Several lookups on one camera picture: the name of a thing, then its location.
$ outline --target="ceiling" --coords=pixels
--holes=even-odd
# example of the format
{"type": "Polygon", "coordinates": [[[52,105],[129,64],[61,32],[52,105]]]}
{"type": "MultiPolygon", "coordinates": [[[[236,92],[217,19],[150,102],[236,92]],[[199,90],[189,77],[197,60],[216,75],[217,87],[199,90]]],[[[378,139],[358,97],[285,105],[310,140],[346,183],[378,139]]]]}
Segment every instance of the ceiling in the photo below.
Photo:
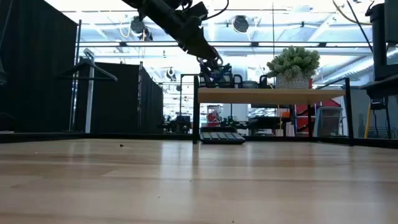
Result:
{"type": "MultiPolygon", "coordinates": [[[[129,21],[138,13],[121,0],[46,1],[76,23],[79,19],[82,20],[81,41],[83,45],[86,42],[138,41],[137,37],[128,35],[129,21]]],[[[347,66],[359,63],[364,58],[371,56],[371,51],[363,44],[366,40],[359,26],[338,13],[332,0],[229,1],[227,11],[203,23],[205,37],[213,45],[217,45],[216,42],[247,42],[250,44],[250,42],[272,42],[273,40],[289,42],[292,45],[327,42],[329,43],[327,47],[314,48],[321,54],[319,74],[314,77],[317,82],[330,80],[330,75],[338,76],[340,70],[346,72],[347,66]],[[250,25],[247,34],[234,31],[231,22],[237,15],[246,16],[250,25]],[[341,43],[345,47],[336,48],[331,42],[341,43]],[[357,46],[350,42],[362,44],[357,46]]],[[[209,14],[218,12],[226,4],[226,0],[204,0],[203,2],[209,9],[209,14]]],[[[336,2],[339,6],[344,5],[342,11],[348,17],[354,18],[345,1],[336,0],[336,2]]],[[[361,2],[355,3],[352,0],[352,3],[358,19],[361,22],[369,22],[369,18],[364,14],[371,1],[361,0],[361,2]]],[[[177,73],[198,72],[199,68],[195,57],[187,55],[178,47],[171,47],[170,42],[174,42],[174,40],[148,17],[144,19],[144,23],[152,32],[154,41],[162,42],[157,44],[161,47],[104,47],[102,43],[102,46],[90,47],[90,49],[100,61],[139,63],[140,60],[143,60],[149,73],[159,82],[165,81],[164,71],[166,68],[173,67],[177,73]]],[[[371,26],[363,26],[363,29],[371,41],[371,26]]],[[[240,47],[224,44],[224,46],[218,46],[217,49],[226,60],[236,56],[244,58],[242,63],[251,69],[266,67],[266,62],[272,60],[274,54],[274,49],[270,46],[252,48],[250,45],[240,47]]],[[[278,54],[282,49],[283,47],[276,47],[275,53],[278,54]]]]}

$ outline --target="black keyboard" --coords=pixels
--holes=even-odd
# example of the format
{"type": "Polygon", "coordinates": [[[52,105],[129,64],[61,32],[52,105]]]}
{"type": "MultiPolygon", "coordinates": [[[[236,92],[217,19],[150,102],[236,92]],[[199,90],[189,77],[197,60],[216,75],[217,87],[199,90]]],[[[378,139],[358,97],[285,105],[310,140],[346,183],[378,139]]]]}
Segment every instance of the black keyboard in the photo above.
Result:
{"type": "Polygon", "coordinates": [[[246,140],[238,133],[201,133],[203,144],[243,144],[246,140]]]}

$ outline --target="black curtain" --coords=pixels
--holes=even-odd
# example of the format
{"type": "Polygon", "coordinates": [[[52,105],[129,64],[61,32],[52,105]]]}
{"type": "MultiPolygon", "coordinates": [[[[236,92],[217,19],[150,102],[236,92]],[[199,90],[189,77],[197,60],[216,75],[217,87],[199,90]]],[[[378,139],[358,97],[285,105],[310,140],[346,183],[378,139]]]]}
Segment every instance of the black curtain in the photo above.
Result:
{"type": "Polygon", "coordinates": [[[142,133],[162,133],[158,126],[163,121],[163,90],[148,75],[145,69],[141,71],[141,127],[142,133]]]}
{"type": "MultiPolygon", "coordinates": [[[[11,0],[0,5],[0,31],[11,0]]],[[[72,67],[77,25],[44,0],[14,0],[0,56],[9,74],[0,87],[0,113],[17,132],[68,129],[72,82],[55,76],[72,67]]]]}
{"type": "MultiPolygon", "coordinates": [[[[91,109],[92,133],[135,133],[137,127],[138,65],[96,63],[118,78],[118,82],[94,81],[91,109]]],[[[88,77],[90,70],[81,76],[88,77]]],[[[95,77],[104,77],[95,72],[95,77]]],[[[88,81],[79,81],[76,130],[85,131],[88,81]]]]}

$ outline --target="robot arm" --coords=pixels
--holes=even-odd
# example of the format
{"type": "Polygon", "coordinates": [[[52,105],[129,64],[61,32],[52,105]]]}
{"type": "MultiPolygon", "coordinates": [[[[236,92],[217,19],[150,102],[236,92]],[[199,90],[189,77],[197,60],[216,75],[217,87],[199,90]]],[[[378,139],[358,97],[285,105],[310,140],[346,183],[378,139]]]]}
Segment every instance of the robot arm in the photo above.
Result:
{"type": "Polygon", "coordinates": [[[166,33],[173,37],[178,46],[190,55],[205,59],[209,64],[217,64],[220,59],[217,51],[206,41],[202,20],[207,18],[208,11],[200,2],[192,6],[192,0],[123,0],[126,4],[138,9],[139,18],[151,18],[166,33]]]}

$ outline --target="potted plant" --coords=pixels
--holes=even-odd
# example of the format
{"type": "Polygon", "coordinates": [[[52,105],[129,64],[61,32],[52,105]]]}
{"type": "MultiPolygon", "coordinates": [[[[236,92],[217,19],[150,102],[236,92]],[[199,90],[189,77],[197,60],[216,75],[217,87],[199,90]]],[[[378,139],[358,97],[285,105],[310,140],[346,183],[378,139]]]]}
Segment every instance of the potted plant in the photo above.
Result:
{"type": "Polygon", "coordinates": [[[271,70],[268,78],[276,77],[276,88],[308,89],[309,79],[319,68],[319,53],[304,47],[289,47],[276,56],[267,66],[271,70]]]}

